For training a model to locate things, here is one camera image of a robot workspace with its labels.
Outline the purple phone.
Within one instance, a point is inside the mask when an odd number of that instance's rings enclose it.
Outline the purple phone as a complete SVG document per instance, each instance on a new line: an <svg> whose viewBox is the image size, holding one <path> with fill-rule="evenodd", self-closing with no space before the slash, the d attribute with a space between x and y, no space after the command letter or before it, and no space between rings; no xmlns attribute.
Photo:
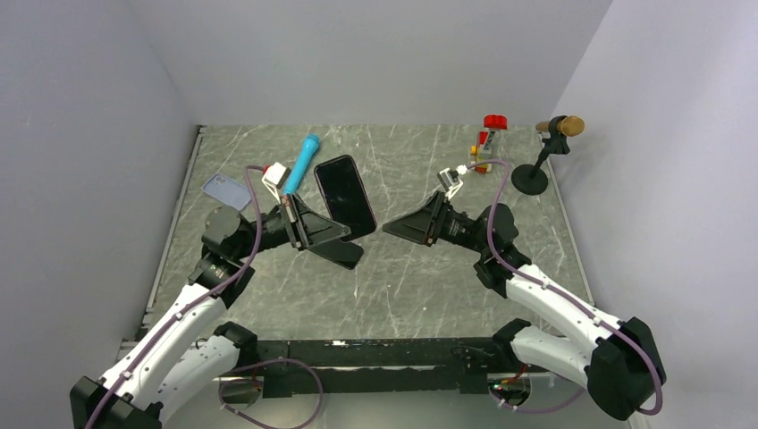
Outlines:
<svg viewBox="0 0 758 429"><path fill-rule="evenodd" d="M330 217L350 228L343 241L353 241L375 232L375 215L352 156L342 155L324 161L315 166L314 175Z"/></svg>

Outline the lilac phone case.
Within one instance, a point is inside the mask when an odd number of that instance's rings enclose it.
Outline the lilac phone case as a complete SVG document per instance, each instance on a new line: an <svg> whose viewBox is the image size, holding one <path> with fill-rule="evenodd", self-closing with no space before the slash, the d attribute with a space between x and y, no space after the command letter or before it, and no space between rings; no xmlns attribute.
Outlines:
<svg viewBox="0 0 758 429"><path fill-rule="evenodd" d="M246 185L221 173L216 173L209 178L202 186L202 191L238 211L244 210L251 202L251 195Z"/></svg>

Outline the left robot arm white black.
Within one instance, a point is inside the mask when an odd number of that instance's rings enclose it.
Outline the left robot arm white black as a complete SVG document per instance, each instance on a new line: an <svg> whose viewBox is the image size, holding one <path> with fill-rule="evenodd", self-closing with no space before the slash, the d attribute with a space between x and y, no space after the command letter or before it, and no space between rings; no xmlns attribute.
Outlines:
<svg viewBox="0 0 758 429"><path fill-rule="evenodd" d="M296 194L254 221L217 207L206 217L202 257L170 308L114 366L72 387L74 427L160 428L216 377L265 366L257 336L233 322L193 345L245 290L258 252L284 245L301 251L348 235L349 226L314 212Z"/></svg>

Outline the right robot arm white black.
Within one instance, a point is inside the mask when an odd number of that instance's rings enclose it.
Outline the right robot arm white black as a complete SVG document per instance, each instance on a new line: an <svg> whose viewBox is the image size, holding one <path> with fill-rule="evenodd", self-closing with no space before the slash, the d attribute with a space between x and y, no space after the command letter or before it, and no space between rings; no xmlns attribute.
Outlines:
<svg viewBox="0 0 758 429"><path fill-rule="evenodd" d="M476 219L456 211L435 192L423 206L386 223L382 230L419 245L438 240L478 253L478 280L504 299L538 314L558 335L513 320L493 336L493 360L504 371L539 366L587 392L608 416L660 412L666 382L649 326L622 320L560 286L515 245L518 229L508 206L488 206Z"/></svg>

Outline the black smartphone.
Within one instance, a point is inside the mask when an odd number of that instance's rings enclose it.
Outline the black smartphone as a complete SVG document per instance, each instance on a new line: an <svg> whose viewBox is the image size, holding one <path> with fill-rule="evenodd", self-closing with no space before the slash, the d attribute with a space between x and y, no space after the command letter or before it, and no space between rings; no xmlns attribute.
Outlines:
<svg viewBox="0 0 758 429"><path fill-rule="evenodd" d="M331 240L308 249L311 253L342 268L353 270L364 255L364 249L353 242Z"/></svg>

